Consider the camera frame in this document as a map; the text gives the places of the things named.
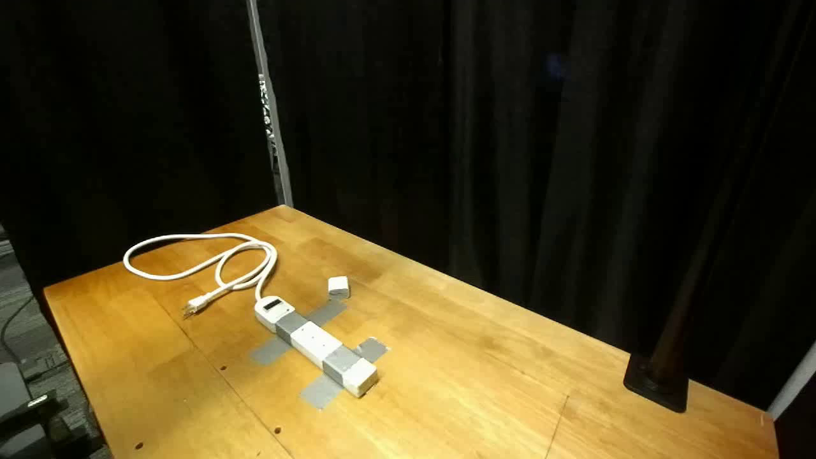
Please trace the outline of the silver vertical pole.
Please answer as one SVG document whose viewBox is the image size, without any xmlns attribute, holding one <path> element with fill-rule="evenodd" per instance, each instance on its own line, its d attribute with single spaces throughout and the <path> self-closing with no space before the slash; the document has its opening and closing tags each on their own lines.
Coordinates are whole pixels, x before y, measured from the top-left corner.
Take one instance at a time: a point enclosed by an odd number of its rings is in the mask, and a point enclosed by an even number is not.
<svg viewBox="0 0 816 459">
<path fill-rule="evenodd" d="M 252 57 L 258 70 L 258 93 L 261 93 L 263 128 L 269 136 L 274 182 L 281 203 L 294 207 L 289 156 L 285 156 L 285 143 L 283 143 L 283 129 L 277 117 L 277 99 L 275 99 L 274 75 L 271 75 L 258 0 L 246 0 L 246 8 L 247 8 L 247 24 L 251 24 L 251 40 L 252 40 Z"/>
</svg>

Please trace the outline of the black curtain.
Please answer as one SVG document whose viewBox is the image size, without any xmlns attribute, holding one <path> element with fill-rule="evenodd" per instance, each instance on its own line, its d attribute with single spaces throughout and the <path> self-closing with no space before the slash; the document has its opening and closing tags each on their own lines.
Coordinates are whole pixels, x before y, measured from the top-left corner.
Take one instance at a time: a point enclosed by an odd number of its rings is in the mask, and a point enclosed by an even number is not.
<svg viewBox="0 0 816 459">
<path fill-rule="evenodd" d="M 813 0 L 258 0 L 294 203 L 768 403 L 813 339 Z M 277 203 L 246 0 L 0 0 L 48 286 Z"/>
</svg>

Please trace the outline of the white power strip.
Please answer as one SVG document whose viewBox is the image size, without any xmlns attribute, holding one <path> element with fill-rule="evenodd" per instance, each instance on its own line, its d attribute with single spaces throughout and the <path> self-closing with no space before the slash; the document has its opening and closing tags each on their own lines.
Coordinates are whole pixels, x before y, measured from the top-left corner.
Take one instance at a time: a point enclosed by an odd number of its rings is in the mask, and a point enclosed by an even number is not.
<svg viewBox="0 0 816 459">
<path fill-rule="evenodd" d="M 362 398 L 381 380 L 378 367 L 368 356 L 349 348 L 317 320 L 300 316 L 281 295 L 261 298 L 256 303 L 256 319 L 355 398 Z"/>
</svg>

